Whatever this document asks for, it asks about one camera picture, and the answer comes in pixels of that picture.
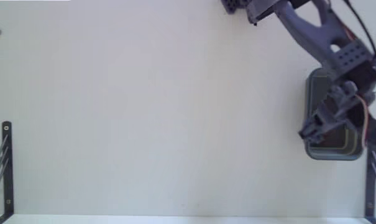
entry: robotic arm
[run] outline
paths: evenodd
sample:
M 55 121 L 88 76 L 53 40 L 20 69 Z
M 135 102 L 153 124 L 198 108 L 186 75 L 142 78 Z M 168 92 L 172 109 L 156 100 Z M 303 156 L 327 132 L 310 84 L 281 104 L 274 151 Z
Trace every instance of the robotic arm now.
M 368 111 L 375 99 L 376 55 L 338 18 L 326 0 L 312 0 L 321 25 L 314 26 L 295 9 L 309 0 L 222 0 L 230 14 L 245 8 L 249 22 L 275 13 L 296 42 L 327 71 L 332 85 L 317 110 L 304 122 L 299 135 L 306 143 L 320 143 L 329 131 L 346 125 L 361 135 L 370 165 L 376 173 L 376 119 Z M 339 47 L 333 51 L 332 45 Z

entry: white backdrop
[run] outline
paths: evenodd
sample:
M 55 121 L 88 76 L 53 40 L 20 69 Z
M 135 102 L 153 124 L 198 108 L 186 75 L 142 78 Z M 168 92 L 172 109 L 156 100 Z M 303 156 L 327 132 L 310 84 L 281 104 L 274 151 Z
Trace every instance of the white backdrop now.
M 376 38 L 376 1 L 354 2 Z M 254 27 L 218 0 L 0 2 L 0 29 L 16 213 L 363 216 L 364 157 L 314 161 L 296 133 L 318 63 L 275 16 Z

